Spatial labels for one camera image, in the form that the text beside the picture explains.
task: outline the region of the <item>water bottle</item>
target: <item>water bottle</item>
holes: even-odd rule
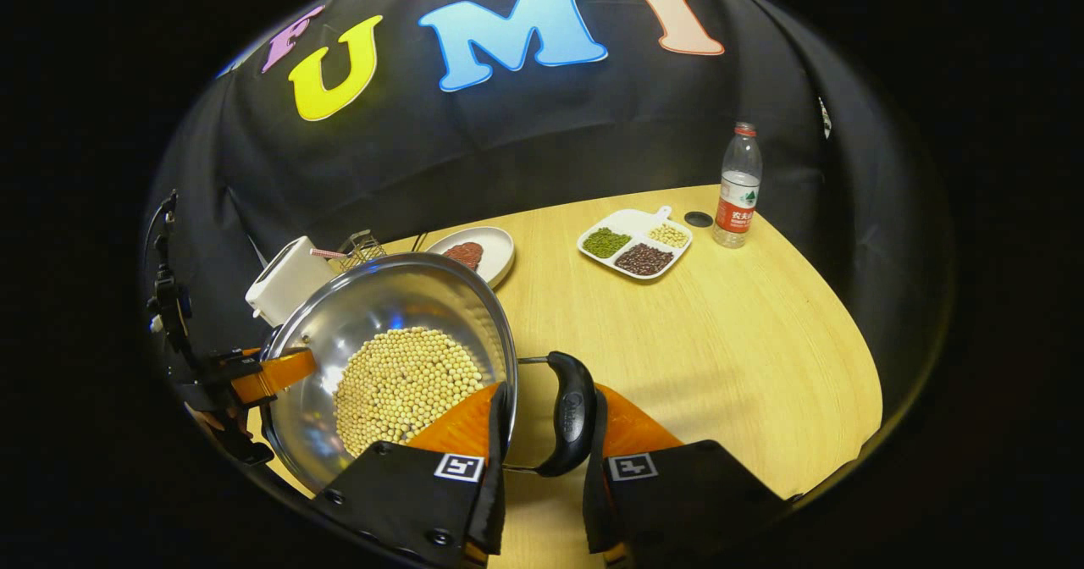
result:
[[[712,236],[719,245],[730,248],[745,245],[746,232],[757,209],[763,170],[756,126],[747,121],[736,122],[734,138],[723,156],[719,209],[712,227]]]

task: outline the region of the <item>round table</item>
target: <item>round table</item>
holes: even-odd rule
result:
[[[479,219],[425,236],[425,249],[468,227],[500,227],[515,263],[495,288],[516,352],[580,358],[607,385],[687,442],[720,442],[777,495],[804,493],[859,455],[880,427],[877,370],[862,335],[816,269],[758,216],[746,246],[717,245],[684,222],[714,214],[719,184],[586,199]],[[656,212],[693,232],[670,271],[651,282],[607,269],[577,250],[584,230],[619,209]],[[415,237],[385,245],[409,251]],[[538,464],[553,451],[557,380],[520,365],[508,462]],[[249,429],[259,431],[259,415]],[[274,460],[271,468],[308,496]],[[505,473],[507,516],[493,569],[597,568],[588,554],[581,502],[585,466],[544,479]]]

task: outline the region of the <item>blue letter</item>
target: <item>blue letter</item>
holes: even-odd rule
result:
[[[575,0],[517,0],[508,17],[475,2],[456,2],[425,14],[417,25],[437,31],[448,66],[440,90],[449,93],[486,82],[493,75],[491,66],[478,63],[472,44],[512,72],[524,67],[535,31],[542,48],[534,61],[543,66],[589,64],[607,54],[603,44],[591,39]]]

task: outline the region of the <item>pink letter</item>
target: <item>pink letter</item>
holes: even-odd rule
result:
[[[646,0],[662,25],[659,44],[667,51],[688,55],[721,55],[723,44],[712,40],[686,0]]]
[[[271,66],[279,63],[279,60],[283,59],[283,56],[286,56],[286,52],[291,52],[292,49],[294,49],[295,37],[300,37],[301,34],[309,27],[309,18],[317,16],[317,14],[320,14],[323,10],[324,7],[322,5],[318,5],[315,9],[309,10],[309,13],[297,18],[297,22],[294,22],[294,25],[287,26],[286,29],[282,29],[282,33],[279,33],[279,36],[272,37],[271,51],[268,52],[268,63],[263,64],[263,68],[260,70],[260,74],[267,74]]]

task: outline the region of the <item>white plate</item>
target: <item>white plate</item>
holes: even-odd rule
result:
[[[476,227],[449,234],[430,245],[426,251],[444,254],[465,242],[476,242],[481,246],[481,260],[478,261],[478,271],[476,272],[489,284],[489,287],[496,287],[504,280],[504,275],[508,274],[512,269],[512,260],[516,256],[516,246],[512,242],[511,234],[496,229],[496,227]]]
[[[605,267],[615,269],[615,271],[619,273],[633,276],[633,279],[636,280],[654,280],[656,279],[656,276],[661,276],[663,273],[669,271],[670,268],[673,267],[679,259],[681,259],[682,254],[685,254],[685,249],[688,249],[688,246],[693,245],[693,233],[689,232],[689,230],[686,229],[686,227],[682,227],[678,222],[673,222],[670,219],[667,219],[670,217],[670,212],[671,212],[670,207],[661,207],[661,209],[659,209],[655,214],[640,211],[638,209],[620,209],[619,211],[615,211],[614,214],[608,215],[606,218],[602,219],[602,221],[597,222],[597,224],[590,227],[590,229],[588,229],[585,233],[580,234],[580,238],[577,240],[576,242],[576,247],[579,248],[580,253],[584,254],[584,256],[589,257],[594,261],[599,261],[599,263],[604,264]],[[664,244],[664,242],[658,242],[648,238],[647,233],[650,232],[651,229],[655,229],[655,227],[658,227],[659,224],[666,224],[667,227],[672,227],[672,229],[676,229],[682,234],[685,234],[685,237],[687,240],[685,242],[685,245],[680,248],[671,247],[670,245]],[[591,236],[591,234],[594,233],[596,230],[602,229],[602,227],[606,227],[606,229],[609,229],[617,234],[628,234],[629,236],[631,236],[631,240],[629,240],[627,244],[621,246],[620,249],[617,249],[614,256],[597,257],[595,256],[595,254],[592,254],[588,251],[588,249],[583,248],[583,242],[589,236]],[[635,273],[631,273],[629,271],[625,271],[625,269],[621,269],[620,267],[618,267],[616,264],[617,259],[620,256],[622,256],[623,253],[629,251],[629,249],[632,249],[633,247],[635,247],[635,245],[638,244],[645,244],[648,247],[654,247],[655,249],[669,251],[671,254],[674,254],[674,257],[672,260],[668,261],[666,267],[663,267],[658,273],[655,273],[654,275],[637,275]]]

